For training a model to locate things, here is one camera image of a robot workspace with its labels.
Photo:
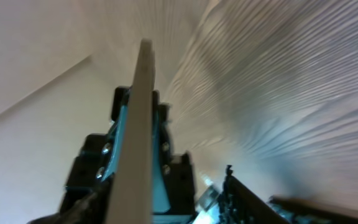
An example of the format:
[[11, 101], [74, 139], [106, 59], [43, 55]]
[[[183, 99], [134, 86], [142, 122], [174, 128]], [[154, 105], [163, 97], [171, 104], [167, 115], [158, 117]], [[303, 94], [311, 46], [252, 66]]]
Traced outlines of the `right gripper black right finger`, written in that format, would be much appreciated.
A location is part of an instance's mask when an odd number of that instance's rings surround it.
[[190, 155], [174, 154], [168, 130], [168, 105], [152, 92], [152, 222], [192, 223], [196, 217], [195, 183]]

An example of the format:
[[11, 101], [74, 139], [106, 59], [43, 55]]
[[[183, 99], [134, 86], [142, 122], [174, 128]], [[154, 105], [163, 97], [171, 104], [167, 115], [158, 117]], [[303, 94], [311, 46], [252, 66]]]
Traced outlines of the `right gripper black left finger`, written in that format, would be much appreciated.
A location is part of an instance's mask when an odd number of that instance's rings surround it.
[[124, 137], [129, 88], [115, 89], [106, 134], [90, 134], [75, 157], [57, 213], [30, 224], [102, 223]]

